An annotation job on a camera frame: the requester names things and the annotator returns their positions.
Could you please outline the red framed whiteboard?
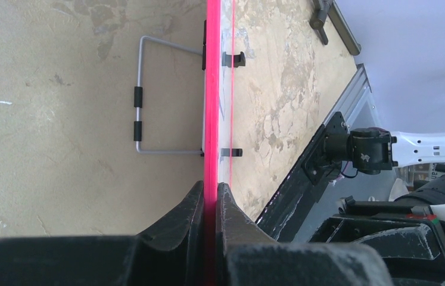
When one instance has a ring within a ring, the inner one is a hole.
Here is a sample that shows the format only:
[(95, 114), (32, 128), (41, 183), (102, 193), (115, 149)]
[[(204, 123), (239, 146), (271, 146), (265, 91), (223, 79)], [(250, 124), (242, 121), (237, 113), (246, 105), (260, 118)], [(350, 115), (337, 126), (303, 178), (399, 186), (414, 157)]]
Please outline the red framed whiteboard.
[(235, 1), (207, 1), (204, 124), (204, 284), (224, 285), (219, 189), (232, 183)]

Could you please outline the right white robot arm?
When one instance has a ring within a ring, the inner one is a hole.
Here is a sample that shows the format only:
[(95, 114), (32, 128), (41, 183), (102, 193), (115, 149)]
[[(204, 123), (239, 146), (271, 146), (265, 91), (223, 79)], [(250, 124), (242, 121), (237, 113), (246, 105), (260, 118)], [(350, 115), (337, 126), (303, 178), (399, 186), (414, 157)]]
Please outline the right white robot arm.
[(395, 285), (445, 285), (445, 133), (359, 128), (327, 135), (322, 157), (349, 162), (367, 175), (417, 163), (437, 165), (440, 177), (393, 201), (343, 198), (338, 214), (325, 220), (310, 240), (372, 247)]

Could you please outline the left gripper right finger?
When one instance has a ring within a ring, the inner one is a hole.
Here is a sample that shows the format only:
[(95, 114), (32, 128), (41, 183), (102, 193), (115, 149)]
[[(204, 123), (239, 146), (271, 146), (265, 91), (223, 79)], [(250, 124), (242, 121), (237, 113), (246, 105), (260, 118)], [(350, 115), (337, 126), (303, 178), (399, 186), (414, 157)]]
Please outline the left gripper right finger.
[(236, 204), (228, 184), (217, 187), (218, 285), (392, 285), (371, 247), (353, 243), (279, 243)]

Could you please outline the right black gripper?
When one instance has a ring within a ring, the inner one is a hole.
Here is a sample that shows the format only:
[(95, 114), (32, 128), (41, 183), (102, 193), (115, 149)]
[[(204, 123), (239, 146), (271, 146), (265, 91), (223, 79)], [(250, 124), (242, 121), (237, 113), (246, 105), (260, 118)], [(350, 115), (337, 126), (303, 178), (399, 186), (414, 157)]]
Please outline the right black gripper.
[(445, 219), (430, 206), (342, 198), (310, 240), (372, 247), (395, 285), (445, 285)]

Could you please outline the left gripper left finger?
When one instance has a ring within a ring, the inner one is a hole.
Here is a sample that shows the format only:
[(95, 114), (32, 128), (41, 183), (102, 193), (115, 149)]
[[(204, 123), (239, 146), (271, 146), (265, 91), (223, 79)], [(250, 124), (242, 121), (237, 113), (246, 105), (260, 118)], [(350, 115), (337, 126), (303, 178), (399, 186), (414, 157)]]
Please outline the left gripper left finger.
[(0, 239), (0, 285), (200, 285), (203, 182), (136, 235)]

